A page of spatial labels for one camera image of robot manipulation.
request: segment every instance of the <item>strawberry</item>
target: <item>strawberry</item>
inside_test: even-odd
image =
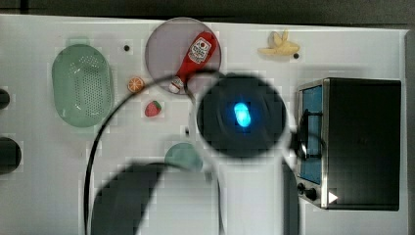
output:
[[[161,105],[157,101],[152,101],[150,104],[147,105],[146,111],[144,114],[147,117],[154,117],[158,115],[161,111]]]

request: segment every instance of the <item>ketchup bottle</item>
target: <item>ketchup bottle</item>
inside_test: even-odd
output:
[[[216,46],[217,40],[212,33],[201,32],[192,42],[176,77],[171,81],[168,89],[172,93],[179,93],[184,86],[184,82],[187,82],[187,74],[203,68],[216,49]]]

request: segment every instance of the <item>green colander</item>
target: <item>green colander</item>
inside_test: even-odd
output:
[[[113,107],[111,69],[104,56],[91,46],[76,44],[59,53],[52,79],[55,108],[70,125],[95,125]]]

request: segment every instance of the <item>black cord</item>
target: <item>black cord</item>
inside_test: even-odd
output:
[[[292,140],[290,144],[290,148],[294,150],[297,153],[297,156],[304,161],[306,161],[308,157],[308,154],[306,152],[308,145],[308,137],[314,137],[318,139],[323,149],[326,147],[326,143],[324,142],[321,136],[308,132],[308,117],[310,116],[322,117],[323,113],[312,113],[309,110],[305,110],[300,118],[300,124],[297,129],[297,132],[292,133]]]
[[[187,81],[189,80],[189,77],[195,75],[195,74],[200,74],[200,73],[219,73],[218,70],[214,70],[214,69],[210,69],[210,68],[206,68],[206,69],[202,69],[202,70],[196,70],[194,72],[188,73],[186,75],[186,82],[184,82],[184,90],[186,92],[186,95],[189,97],[189,99],[192,101],[193,104],[195,104],[196,100],[195,97],[193,95],[193,93],[188,89],[187,86]],[[148,83],[147,85],[144,86],[144,88],[142,90],[140,90],[139,92],[136,93],[131,93],[129,95],[127,95],[114,109],[113,111],[107,116],[107,118],[105,119],[105,121],[103,122],[103,124],[101,125],[100,130],[98,131],[97,136],[95,137],[94,140],[94,144],[92,145],[91,148],[91,153],[89,154],[89,160],[88,160],[88,165],[86,168],[86,174],[85,174],[85,184],[84,184],[84,188],[83,188],[83,223],[84,223],[84,230],[85,230],[85,235],[88,234],[88,217],[89,217],[89,188],[90,188],[90,184],[91,184],[91,173],[92,173],[92,165],[94,164],[94,159],[95,159],[95,153],[97,152],[97,148],[98,148],[98,144],[99,141],[101,139],[101,136],[104,133],[105,128],[107,127],[108,123],[110,122],[110,120],[113,118],[113,116],[115,115],[116,112],[118,112],[118,110],[125,105],[125,103],[127,103],[131,98],[141,94],[144,90],[160,83],[163,81],[167,81],[167,80],[172,80],[174,78],[174,75],[167,75],[164,76],[158,80],[154,80],[153,82]],[[171,165],[174,167],[179,167],[178,165],[174,165],[174,164],[163,164],[163,163],[154,163],[153,165]]]

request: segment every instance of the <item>bottle label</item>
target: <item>bottle label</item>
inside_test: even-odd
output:
[[[211,44],[208,41],[206,41],[202,37],[199,37],[198,40],[196,40],[190,48],[190,60],[197,64],[204,62],[208,56],[208,51],[210,50],[210,47]]]
[[[179,77],[175,77],[175,78],[171,81],[171,83],[173,83],[174,85],[176,85],[176,86],[177,86],[177,88],[179,88],[179,89],[181,89],[181,88],[184,86],[183,82],[180,80],[180,78],[179,78]]]

